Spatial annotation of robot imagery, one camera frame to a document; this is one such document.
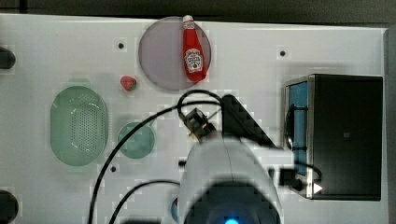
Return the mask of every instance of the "ketchup bottle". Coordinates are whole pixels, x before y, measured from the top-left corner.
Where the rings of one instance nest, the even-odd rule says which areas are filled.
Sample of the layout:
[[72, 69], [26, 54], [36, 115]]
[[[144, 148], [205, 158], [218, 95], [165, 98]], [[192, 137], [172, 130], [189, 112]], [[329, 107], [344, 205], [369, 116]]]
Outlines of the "ketchup bottle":
[[184, 69], [189, 80], [199, 82], [206, 77], [206, 64], [192, 16], [183, 17], [183, 29]]

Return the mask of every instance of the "tabletop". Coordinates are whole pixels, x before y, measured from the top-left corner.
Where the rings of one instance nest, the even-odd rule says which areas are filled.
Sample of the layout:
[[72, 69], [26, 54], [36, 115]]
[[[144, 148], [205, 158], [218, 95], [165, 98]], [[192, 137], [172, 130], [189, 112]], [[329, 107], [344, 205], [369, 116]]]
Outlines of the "tabletop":
[[[0, 45], [17, 57], [12, 69], [0, 71], [0, 189], [12, 192], [20, 202], [15, 223], [86, 223], [94, 182], [117, 144], [120, 128], [174, 105], [187, 91], [156, 87], [139, 65], [140, 38], [154, 22], [0, 15]], [[192, 89], [235, 95], [278, 146], [286, 81], [314, 73], [384, 76], [382, 28], [197, 23], [211, 43], [212, 62], [208, 77]], [[135, 91], [121, 88], [124, 75], [138, 80]], [[50, 147], [50, 107], [60, 91], [73, 85], [72, 78], [88, 79], [109, 111], [104, 153], [78, 168], [60, 162]], [[217, 110], [209, 105], [202, 109]], [[159, 117], [153, 128], [156, 147], [146, 158], [132, 160], [119, 153], [112, 162], [117, 172], [105, 175], [96, 204], [97, 223], [107, 223], [120, 198], [136, 184], [155, 178], [180, 179], [177, 161], [188, 155], [194, 142], [176, 112]], [[382, 168], [380, 202], [310, 201], [278, 189], [285, 224], [388, 223], [384, 162]], [[119, 217], [161, 217], [170, 223], [169, 201], [176, 194], [177, 189], [169, 186], [142, 189], [128, 200]]]

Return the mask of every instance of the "black knob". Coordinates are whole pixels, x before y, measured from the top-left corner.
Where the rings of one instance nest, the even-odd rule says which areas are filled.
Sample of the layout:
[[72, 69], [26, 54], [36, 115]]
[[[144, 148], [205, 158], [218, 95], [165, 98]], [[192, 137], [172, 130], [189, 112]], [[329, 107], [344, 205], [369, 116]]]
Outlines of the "black knob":
[[0, 47], [0, 68], [9, 69], [15, 64], [15, 55], [8, 49]]
[[0, 190], [0, 224], [7, 224], [18, 214], [18, 201], [10, 192]]

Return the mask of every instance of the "round plate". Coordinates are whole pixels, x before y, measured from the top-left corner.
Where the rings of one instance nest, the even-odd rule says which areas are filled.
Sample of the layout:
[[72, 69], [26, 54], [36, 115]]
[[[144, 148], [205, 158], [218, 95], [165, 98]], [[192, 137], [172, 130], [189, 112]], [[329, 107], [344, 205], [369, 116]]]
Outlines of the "round plate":
[[[125, 137], [139, 122], [131, 122], [125, 125], [119, 133], [118, 142]], [[155, 133], [148, 125], [141, 127], [134, 133], [120, 148], [122, 154], [131, 159], [141, 159], [146, 157], [155, 145]]]
[[[195, 24], [202, 45], [206, 67], [211, 59], [210, 43], [205, 32]], [[139, 62], [148, 79], [170, 91], [185, 90], [195, 82], [187, 78], [183, 60], [183, 21], [181, 17], [167, 17], [152, 24], [139, 44]]]

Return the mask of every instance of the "small red toy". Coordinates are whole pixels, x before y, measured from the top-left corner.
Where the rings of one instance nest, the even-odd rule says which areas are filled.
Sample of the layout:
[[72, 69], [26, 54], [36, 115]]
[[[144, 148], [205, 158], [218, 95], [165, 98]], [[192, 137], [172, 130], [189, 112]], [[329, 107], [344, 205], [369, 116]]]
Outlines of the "small red toy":
[[124, 76], [124, 77], [121, 78], [121, 86], [126, 91], [132, 91], [132, 90], [134, 90], [136, 88], [137, 81], [133, 77]]

